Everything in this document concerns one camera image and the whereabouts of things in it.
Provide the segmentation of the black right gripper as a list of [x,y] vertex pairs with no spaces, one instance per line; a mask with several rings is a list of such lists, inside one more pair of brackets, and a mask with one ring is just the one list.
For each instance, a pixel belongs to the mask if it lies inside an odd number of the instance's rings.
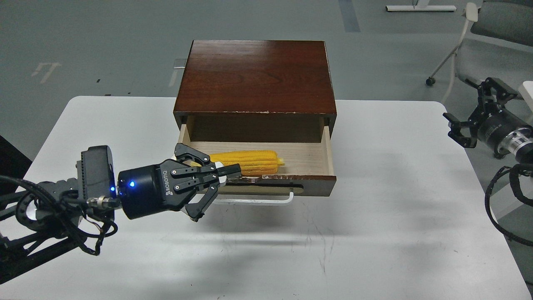
[[463,148],[476,148],[478,139],[495,155],[532,155],[531,125],[505,110],[505,105],[518,97],[518,91],[494,77],[488,77],[479,84],[467,78],[465,83],[476,88],[478,108],[487,113],[478,123],[477,138],[461,133],[463,129],[475,128],[474,121],[459,121],[453,114],[443,113],[442,116],[449,122],[448,137]]

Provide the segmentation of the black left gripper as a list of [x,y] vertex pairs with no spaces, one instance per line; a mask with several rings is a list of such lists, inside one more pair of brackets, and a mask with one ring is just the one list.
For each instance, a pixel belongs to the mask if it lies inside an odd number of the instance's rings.
[[[174,155],[175,160],[167,159],[159,165],[118,174],[119,198],[128,219],[183,208],[192,221],[198,222],[218,195],[219,186],[242,175],[240,164],[217,165],[209,155],[183,143],[176,144]],[[178,178],[189,178],[189,181],[175,185]],[[192,203],[202,190],[206,192],[200,200]]]

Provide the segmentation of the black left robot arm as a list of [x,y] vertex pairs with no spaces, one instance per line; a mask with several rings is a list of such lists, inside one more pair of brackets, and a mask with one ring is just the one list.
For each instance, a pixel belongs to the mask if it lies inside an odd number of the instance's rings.
[[2,183],[23,190],[1,196],[1,220],[15,217],[32,234],[1,237],[1,283],[76,248],[99,255],[104,238],[118,231],[116,209],[130,220],[183,210],[196,222],[226,178],[241,175],[240,165],[212,162],[185,144],[176,144],[174,154],[175,159],[124,170],[115,178],[112,152],[101,145],[81,153],[77,178],[34,183],[2,175]]

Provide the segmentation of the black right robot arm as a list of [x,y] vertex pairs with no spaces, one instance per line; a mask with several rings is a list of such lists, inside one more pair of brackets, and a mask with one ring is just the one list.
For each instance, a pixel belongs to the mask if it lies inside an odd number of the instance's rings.
[[495,183],[504,175],[508,175],[515,198],[525,205],[533,205],[533,200],[522,192],[520,183],[521,177],[532,177],[532,127],[506,109],[506,103],[515,99],[518,92],[502,80],[488,77],[479,84],[469,79],[465,82],[476,89],[478,104],[466,121],[459,121],[448,112],[443,114],[451,128],[448,136],[463,148],[475,148],[477,142],[482,142],[491,148],[493,155],[499,159],[509,154],[514,156],[516,165],[501,167],[488,184],[485,191],[485,210],[495,229],[504,237],[531,247],[531,240],[511,233],[495,220],[491,212],[491,196]]

